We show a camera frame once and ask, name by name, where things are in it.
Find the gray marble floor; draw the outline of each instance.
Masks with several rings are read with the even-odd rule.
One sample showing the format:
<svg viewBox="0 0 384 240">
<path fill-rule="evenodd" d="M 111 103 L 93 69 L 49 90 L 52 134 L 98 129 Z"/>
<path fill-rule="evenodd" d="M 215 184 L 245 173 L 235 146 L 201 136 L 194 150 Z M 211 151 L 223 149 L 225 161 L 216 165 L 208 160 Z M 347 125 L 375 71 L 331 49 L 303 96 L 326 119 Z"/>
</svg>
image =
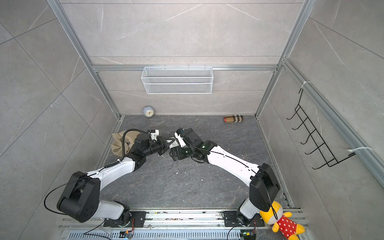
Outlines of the gray marble floor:
<svg viewBox="0 0 384 240">
<path fill-rule="evenodd" d="M 179 128 L 192 128 L 202 140 L 212 140 L 230 153 L 252 163 L 271 164 L 255 117 L 224 123 L 222 116 L 125 116 L 120 131 L 159 129 L 167 137 Z M 117 157 L 110 153 L 106 163 Z M 174 162 L 169 152 L 151 155 L 137 171 L 105 187 L 100 199 L 116 200 L 132 208 L 237 208 L 248 197 L 248 187 L 235 176 L 211 164 L 190 158 Z M 282 191 L 276 201 L 287 207 Z"/>
</svg>

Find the white wire basket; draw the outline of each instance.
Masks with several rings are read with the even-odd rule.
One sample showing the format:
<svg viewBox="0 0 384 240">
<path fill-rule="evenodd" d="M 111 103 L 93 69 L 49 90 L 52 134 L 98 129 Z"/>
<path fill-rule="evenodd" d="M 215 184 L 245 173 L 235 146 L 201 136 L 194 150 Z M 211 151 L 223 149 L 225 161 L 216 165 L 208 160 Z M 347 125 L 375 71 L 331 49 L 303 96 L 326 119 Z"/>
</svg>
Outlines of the white wire basket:
<svg viewBox="0 0 384 240">
<path fill-rule="evenodd" d="M 145 67 L 141 79 L 148 94 L 212 93 L 214 73 L 205 66 Z"/>
</svg>

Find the yellow stuffed animal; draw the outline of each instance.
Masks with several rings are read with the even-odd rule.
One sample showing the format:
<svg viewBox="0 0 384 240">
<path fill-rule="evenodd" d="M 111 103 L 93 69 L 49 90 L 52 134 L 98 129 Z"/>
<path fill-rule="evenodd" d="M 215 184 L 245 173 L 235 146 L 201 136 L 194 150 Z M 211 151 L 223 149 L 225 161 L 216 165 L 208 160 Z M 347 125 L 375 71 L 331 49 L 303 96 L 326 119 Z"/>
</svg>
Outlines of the yellow stuffed animal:
<svg viewBox="0 0 384 240">
<path fill-rule="evenodd" d="M 299 240 L 297 237 L 298 234 L 305 232 L 305 229 L 302 225 L 296 224 L 294 221 L 288 217 L 292 216 L 291 212 L 283 213 L 283 208 L 280 203 L 273 201 L 272 207 L 277 214 L 277 219 L 273 216 L 272 208 L 269 208 L 268 212 L 260 211 L 260 216 L 263 218 L 266 224 L 272 225 L 272 231 L 277 232 L 280 230 L 282 234 L 288 240 Z"/>
</svg>

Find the alarm clock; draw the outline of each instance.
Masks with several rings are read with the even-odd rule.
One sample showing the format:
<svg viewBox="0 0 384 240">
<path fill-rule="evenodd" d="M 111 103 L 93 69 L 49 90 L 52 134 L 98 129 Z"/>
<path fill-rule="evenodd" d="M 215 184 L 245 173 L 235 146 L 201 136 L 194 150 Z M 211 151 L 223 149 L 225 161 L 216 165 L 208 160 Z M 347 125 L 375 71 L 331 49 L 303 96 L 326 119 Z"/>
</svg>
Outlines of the alarm clock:
<svg viewBox="0 0 384 240">
<path fill-rule="evenodd" d="M 143 114 L 144 114 L 144 116 L 145 116 L 147 119 L 151 120 L 151 119 L 154 118 L 155 109 L 153 109 L 153 107 L 151 107 L 151 106 L 145 106 L 145 107 L 143 108 Z"/>
</svg>

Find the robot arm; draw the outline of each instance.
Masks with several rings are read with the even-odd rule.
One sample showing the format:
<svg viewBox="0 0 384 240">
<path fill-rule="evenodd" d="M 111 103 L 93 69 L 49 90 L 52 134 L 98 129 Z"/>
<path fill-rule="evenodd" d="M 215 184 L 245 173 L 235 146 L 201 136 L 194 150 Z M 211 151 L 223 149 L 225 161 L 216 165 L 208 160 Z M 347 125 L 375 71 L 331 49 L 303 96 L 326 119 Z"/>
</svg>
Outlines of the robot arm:
<svg viewBox="0 0 384 240">
<path fill-rule="evenodd" d="M 230 154 L 212 141 L 203 142 L 191 128 L 178 129 L 175 137 L 180 146 L 171 148 L 169 155 L 174 161 L 190 156 L 196 162 L 207 162 L 223 168 L 249 186 L 249 198 L 237 211 L 240 223 L 249 223 L 260 210 L 269 211 L 280 185 L 268 164 L 263 163 L 259 166 L 249 163 Z"/>
<path fill-rule="evenodd" d="M 203 142 L 191 128 L 178 129 L 175 138 L 165 139 L 158 135 L 158 130 L 141 133 L 123 159 L 95 171 L 74 173 L 57 203 L 57 209 L 79 222 L 90 218 L 109 218 L 119 226 L 125 226 L 131 217 L 129 207 L 119 202 L 100 200 L 100 190 L 121 176 L 138 170 L 145 163 L 146 156 L 162 155 L 168 149 L 174 161 L 191 157 L 199 163 L 219 166 L 250 187 L 249 198 L 237 211 L 242 224 L 248 224 L 260 210 L 267 212 L 271 207 L 280 186 L 267 164 L 259 166 L 249 163 L 212 141 Z"/>
</svg>

